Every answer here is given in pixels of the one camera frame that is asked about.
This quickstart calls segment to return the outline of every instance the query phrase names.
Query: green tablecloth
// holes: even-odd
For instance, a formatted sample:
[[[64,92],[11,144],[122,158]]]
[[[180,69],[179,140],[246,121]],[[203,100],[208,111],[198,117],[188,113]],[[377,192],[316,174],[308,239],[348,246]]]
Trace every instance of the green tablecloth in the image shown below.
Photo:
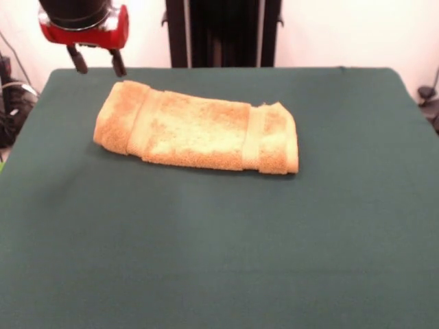
[[[92,142],[110,69],[52,74],[0,175],[0,327],[439,328],[439,140],[387,69],[131,69],[281,101],[300,173],[145,164]]]

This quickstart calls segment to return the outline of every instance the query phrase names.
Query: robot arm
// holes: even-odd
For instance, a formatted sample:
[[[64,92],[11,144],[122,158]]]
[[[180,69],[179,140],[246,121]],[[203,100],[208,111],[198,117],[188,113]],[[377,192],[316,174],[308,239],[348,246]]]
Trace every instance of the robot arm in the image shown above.
[[[79,73],[88,72],[76,45],[107,49],[117,76],[126,75],[120,54],[128,39],[129,19],[125,5],[111,0],[40,0],[38,20],[46,39],[67,46]]]

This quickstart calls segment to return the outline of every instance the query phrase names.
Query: black cylinder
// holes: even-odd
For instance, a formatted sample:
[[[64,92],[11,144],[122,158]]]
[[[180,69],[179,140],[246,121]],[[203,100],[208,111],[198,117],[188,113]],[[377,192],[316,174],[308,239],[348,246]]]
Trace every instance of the black cylinder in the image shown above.
[[[63,29],[88,29],[108,15],[111,0],[40,0],[51,22]]]

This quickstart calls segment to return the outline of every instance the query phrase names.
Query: white wall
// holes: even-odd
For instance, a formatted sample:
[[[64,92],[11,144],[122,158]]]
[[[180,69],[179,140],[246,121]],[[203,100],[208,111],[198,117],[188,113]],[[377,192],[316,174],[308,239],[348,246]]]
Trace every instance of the white wall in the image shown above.
[[[170,67],[167,26],[160,26],[165,0],[123,2],[131,20],[126,65]],[[37,8],[37,0],[0,0],[0,30],[42,89],[53,69],[73,65],[64,47],[44,39]],[[276,66],[392,67],[414,96],[439,65],[438,13],[437,0],[283,0]],[[0,49],[10,54],[1,40]],[[89,66],[110,66],[105,51],[81,50]]]
[[[439,65],[437,0],[283,0],[277,66],[386,66],[416,95]]]

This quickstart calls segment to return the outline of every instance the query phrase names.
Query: orange towel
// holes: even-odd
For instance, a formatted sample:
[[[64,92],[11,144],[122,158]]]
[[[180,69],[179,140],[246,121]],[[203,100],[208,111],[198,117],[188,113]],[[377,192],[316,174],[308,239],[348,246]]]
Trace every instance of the orange towel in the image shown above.
[[[296,124],[280,103],[255,108],[117,82],[97,116],[93,140],[162,165],[298,172]]]

